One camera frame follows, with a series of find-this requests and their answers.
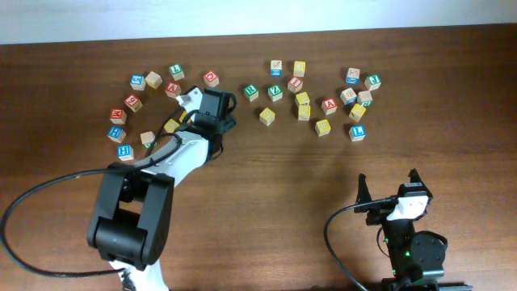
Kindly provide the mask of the red I letter block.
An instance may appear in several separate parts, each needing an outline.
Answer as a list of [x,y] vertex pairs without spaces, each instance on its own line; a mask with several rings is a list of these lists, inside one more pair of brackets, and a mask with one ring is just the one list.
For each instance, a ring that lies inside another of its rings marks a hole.
[[299,77],[296,77],[296,76],[293,76],[289,81],[288,81],[288,85],[287,85],[287,88],[292,92],[292,93],[297,93],[299,92],[303,87],[303,80]]

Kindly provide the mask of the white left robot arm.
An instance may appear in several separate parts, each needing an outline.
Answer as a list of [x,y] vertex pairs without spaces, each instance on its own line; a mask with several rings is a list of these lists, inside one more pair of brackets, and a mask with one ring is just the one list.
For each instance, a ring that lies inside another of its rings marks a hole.
[[177,98],[186,111],[172,138],[131,166],[107,168],[87,232],[87,243],[109,262],[124,290],[165,290],[159,263],[170,228],[174,188],[217,158],[236,121],[234,94],[193,86]]

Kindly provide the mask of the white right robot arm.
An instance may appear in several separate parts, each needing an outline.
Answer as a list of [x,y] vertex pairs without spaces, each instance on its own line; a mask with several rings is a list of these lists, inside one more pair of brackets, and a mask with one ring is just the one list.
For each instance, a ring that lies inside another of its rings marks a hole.
[[429,230],[417,231],[414,223],[427,214],[433,195],[419,173],[409,172],[410,181],[399,186],[397,194],[382,200],[373,200],[366,176],[359,176],[357,201],[369,202],[361,213],[366,213],[366,224],[381,226],[385,236],[388,257],[393,270],[392,278],[384,278],[380,290],[384,291],[447,291],[472,290],[465,283],[440,284],[444,276],[443,263],[448,240]]

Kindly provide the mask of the red C letter block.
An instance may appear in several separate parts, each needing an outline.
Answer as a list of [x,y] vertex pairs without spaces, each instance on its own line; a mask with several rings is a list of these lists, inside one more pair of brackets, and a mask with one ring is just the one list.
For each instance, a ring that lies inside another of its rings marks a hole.
[[215,87],[220,83],[219,76],[214,71],[208,71],[203,79],[205,84],[210,87]]

